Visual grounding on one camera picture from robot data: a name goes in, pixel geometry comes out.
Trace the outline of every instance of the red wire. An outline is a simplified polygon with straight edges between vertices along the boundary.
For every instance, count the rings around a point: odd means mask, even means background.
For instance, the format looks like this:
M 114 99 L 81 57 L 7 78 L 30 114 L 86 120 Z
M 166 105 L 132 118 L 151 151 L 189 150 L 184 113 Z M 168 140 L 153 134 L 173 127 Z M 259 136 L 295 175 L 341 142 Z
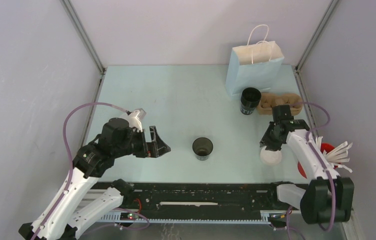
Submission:
M 141 209 L 143 209 L 143 205 L 141 204 L 141 200 L 139 198 L 135 199 L 134 202 L 137 201 L 139 203 L 139 209 L 138 209 L 138 213 L 141 212 Z

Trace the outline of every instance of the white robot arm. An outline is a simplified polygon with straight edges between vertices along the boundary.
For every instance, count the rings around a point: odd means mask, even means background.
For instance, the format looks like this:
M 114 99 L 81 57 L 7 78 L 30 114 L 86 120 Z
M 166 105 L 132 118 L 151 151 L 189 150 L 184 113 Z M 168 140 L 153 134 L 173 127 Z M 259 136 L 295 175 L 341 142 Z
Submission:
M 146 142 L 141 120 L 145 111 L 136 109 L 110 119 L 101 134 L 81 147 L 73 159 L 73 170 L 45 209 L 32 223 L 23 224 L 19 233 L 26 240 L 76 240 L 100 217 L 119 207 L 132 187 L 119 179 L 103 196 L 75 212 L 76 207 L 116 158 L 134 155 L 137 158 L 158 158 L 171 151 L 150 126 L 151 142 Z
M 331 214 L 335 222 L 346 222 L 350 219 L 354 184 L 348 177 L 341 177 L 325 160 L 313 139 L 309 139 L 309 126 L 302 119 L 294 119 L 289 105 L 272 108 L 273 121 L 270 122 L 261 147 L 268 151 L 279 151 L 287 144 L 304 169 L 309 181 L 307 189 L 297 187 L 290 182 L 280 182 L 276 187 L 277 199 L 301 211 L 308 224 L 329 223 Z M 333 183 L 334 192 L 329 194 L 329 186 Z M 331 197 L 335 195 L 335 208 L 332 208 Z

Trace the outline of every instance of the black plastic cup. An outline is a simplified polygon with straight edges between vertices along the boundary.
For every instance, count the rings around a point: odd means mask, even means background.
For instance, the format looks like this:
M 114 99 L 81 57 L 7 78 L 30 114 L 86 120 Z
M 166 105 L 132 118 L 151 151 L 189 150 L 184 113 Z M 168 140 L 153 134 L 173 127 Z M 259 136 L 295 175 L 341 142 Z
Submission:
M 260 91 L 254 87 L 244 89 L 241 94 L 241 113 L 244 115 L 252 114 L 259 105 L 261 97 Z
M 192 150 L 198 160 L 204 161 L 207 160 L 212 153 L 213 143 L 206 137 L 199 137 L 192 143 Z

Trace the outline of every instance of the paper shopping bag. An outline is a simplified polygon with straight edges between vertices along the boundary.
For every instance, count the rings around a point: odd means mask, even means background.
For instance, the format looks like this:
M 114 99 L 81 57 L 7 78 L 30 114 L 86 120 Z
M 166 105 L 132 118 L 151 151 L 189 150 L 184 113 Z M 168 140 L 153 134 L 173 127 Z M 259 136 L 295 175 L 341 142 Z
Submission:
M 261 26 L 267 27 L 264 40 L 250 44 L 253 31 Z M 226 75 L 226 91 L 235 99 L 247 87 L 259 90 L 269 89 L 284 60 L 281 48 L 275 41 L 266 41 L 269 33 L 267 25 L 258 25 L 250 33 L 247 45 L 232 48 Z

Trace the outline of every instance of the gray wall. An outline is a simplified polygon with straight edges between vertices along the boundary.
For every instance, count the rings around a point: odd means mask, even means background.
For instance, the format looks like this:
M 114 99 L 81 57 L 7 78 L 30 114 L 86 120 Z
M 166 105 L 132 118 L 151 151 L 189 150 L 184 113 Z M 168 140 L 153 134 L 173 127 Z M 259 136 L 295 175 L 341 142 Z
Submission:
M 74 0 L 101 61 L 113 65 L 228 64 L 259 24 L 295 65 L 331 0 Z M 251 41 L 263 40 L 266 28 Z
M 0 1 L 0 240 L 22 239 L 64 181 L 63 121 L 99 78 L 60 1 Z M 69 121 L 73 153 L 87 116 Z
M 342 0 L 303 71 L 310 100 L 332 123 L 319 133 L 335 145 L 353 142 L 349 167 L 354 208 L 367 239 L 376 239 L 376 1 Z M 320 124 L 326 121 L 318 112 Z

